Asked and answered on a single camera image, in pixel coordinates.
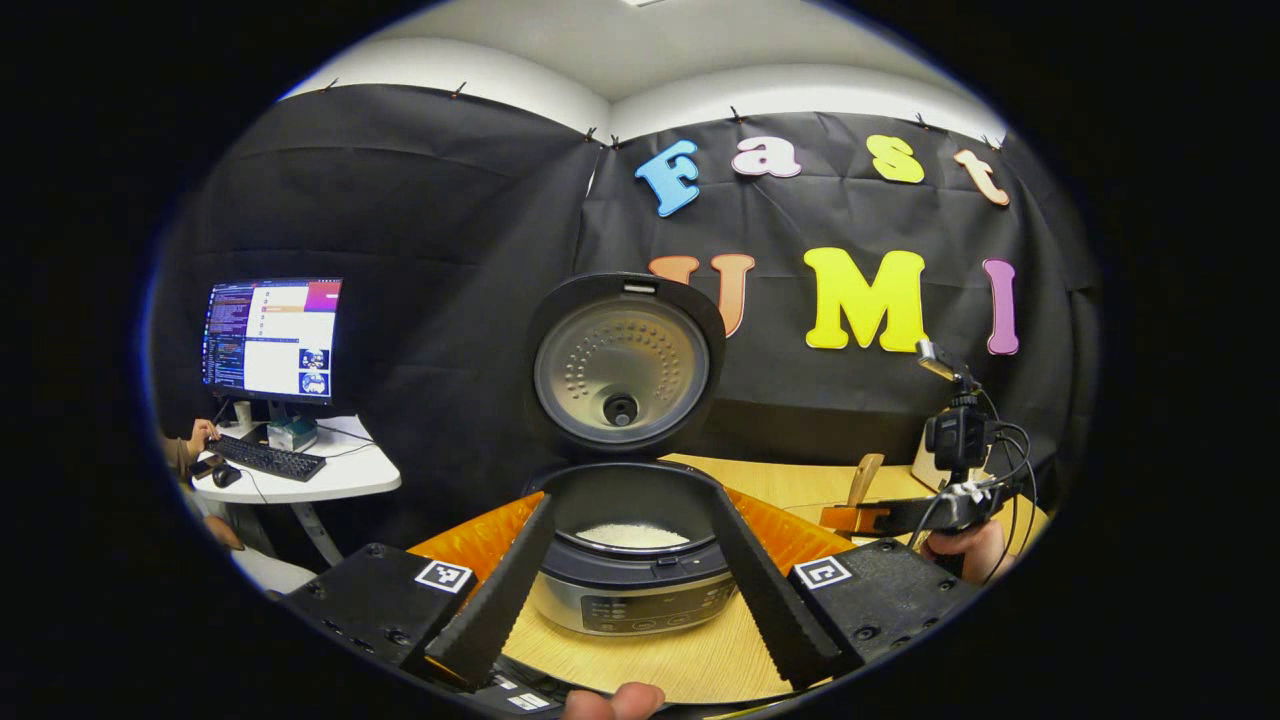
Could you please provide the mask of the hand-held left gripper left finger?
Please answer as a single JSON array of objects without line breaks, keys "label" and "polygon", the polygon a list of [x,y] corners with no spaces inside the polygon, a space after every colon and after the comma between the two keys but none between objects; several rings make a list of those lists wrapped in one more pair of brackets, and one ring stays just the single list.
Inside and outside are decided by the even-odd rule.
[{"label": "hand-held left gripper left finger", "polygon": [[285,607],[375,664],[479,691],[554,539],[552,506],[530,495],[438,536],[424,555],[367,544]]}]

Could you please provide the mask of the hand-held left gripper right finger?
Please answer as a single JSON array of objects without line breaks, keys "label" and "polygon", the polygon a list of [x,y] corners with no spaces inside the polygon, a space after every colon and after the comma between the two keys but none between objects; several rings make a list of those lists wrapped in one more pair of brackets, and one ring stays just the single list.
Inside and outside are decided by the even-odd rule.
[{"label": "hand-held left gripper right finger", "polygon": [[823,551],[782,573],[739,511],[740,496],[709,491],[708,518],[780,676],[796,691],[896,655],[978,594],[896,539]]}]

